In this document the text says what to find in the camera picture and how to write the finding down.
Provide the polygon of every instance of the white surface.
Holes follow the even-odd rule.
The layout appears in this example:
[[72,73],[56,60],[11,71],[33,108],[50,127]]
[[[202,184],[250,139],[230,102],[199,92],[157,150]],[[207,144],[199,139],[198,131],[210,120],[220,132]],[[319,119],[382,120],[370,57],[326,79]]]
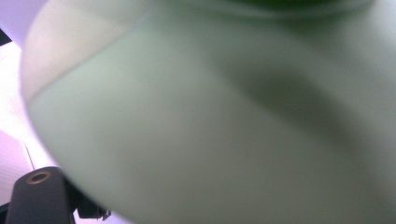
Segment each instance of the white surface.
[[15,43],[0,47],[0,130],[29,149],[36,169],[55,162],[35,137],[20,95],[21,50]]
[[162,2],[29,113],[80,187],[142,224],[394,223],[384,7],[297,22]]
[[15,181],[33,171],[26,147],[0,131],[0,205],[11,201]]

